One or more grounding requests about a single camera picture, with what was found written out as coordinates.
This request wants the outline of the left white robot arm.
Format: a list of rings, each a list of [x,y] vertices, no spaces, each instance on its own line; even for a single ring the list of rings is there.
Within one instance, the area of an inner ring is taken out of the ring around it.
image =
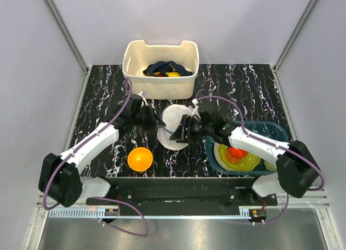
[[[165,127],[165,123],[141,96],[131,95],[130,99],[116,106],[94,131],[67,151],[55,155],[49,153],[43,159],[38,189],[43,193],[46,210],[47,198],[64,207],[72,206],[79,199],[98,197],[106,205],[117,197],[115,189],[105,178],[81,177],[82,171],[108,146],[136,126],[145,131]]]

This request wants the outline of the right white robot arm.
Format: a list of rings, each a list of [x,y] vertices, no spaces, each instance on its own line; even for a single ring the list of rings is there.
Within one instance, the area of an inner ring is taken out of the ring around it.
[[[245,192],[248,203],[257,205],[266,196],[283,192],[302,198],[315,180],[321,178],[321,170],[303,142],[287,143],[255,134],[242,124],[226,121],[210,105],[200,106],[196,112],[182,115],[169,137],[171,141],[189,144],[211,136],[220,145],[252,153],[276,168],[276,173],[262,175],[252,182]]]

